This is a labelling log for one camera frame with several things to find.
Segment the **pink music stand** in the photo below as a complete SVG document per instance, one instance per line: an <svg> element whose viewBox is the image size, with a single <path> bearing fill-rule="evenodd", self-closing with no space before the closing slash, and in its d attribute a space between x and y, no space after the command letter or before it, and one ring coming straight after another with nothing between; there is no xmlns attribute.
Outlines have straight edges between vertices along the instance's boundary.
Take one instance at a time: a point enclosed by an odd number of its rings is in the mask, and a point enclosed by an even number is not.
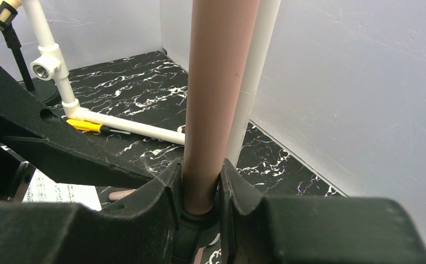
<svg viewBox="0 0 426 264"><path fill-rule="evenodd" d="M193 263L215 226L215 196L244 77L259 1L194 1L182 207L172 263Z"/></svg>

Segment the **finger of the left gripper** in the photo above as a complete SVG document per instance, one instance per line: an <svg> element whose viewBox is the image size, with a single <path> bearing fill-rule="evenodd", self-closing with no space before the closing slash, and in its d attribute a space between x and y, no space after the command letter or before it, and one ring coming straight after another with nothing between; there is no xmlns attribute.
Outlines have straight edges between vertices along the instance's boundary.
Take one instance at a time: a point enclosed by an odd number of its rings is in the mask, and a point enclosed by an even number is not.
<svg viewBox="0 0 426 264"><path fill-rule="evenodd" d="M71 127L1 66L0 143L59 183L138 188L152 180Z"/></svg>

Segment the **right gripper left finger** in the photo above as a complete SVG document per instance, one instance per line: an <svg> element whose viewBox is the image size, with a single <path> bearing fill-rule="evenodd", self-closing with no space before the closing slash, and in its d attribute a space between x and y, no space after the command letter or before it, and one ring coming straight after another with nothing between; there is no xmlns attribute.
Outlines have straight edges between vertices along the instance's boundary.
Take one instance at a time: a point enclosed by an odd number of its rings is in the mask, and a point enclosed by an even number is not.
<svg viewBox="0 0 426 264"><path fill-rule="evenodd" d="M180 173L175 159L100 211L0 201L0 263L175 263Z"/></svg>

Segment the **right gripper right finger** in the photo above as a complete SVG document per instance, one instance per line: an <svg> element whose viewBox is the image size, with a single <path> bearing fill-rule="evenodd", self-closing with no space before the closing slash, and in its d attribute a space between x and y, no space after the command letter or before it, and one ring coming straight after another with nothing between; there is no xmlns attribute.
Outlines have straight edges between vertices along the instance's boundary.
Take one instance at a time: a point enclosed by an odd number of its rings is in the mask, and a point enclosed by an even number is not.
<svg viewBox="0 0 426 264"><path fill-rule="evenodd" d="M223 263L426 263L394 200L264 194L225 160L218 204Z"/></svg>

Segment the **sheet music page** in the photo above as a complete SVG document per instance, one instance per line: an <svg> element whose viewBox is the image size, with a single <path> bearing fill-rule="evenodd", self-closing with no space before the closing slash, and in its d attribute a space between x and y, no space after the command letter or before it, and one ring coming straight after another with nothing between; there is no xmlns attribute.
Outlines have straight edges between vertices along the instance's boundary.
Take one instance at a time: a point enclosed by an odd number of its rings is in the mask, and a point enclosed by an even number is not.
<svg viewBox="0 0 426 264"><path fill-rule="evenodd" d="M95 211L102 209L94 186L56 183L39 170L34 172L23 202L78 203Z"/></svg>

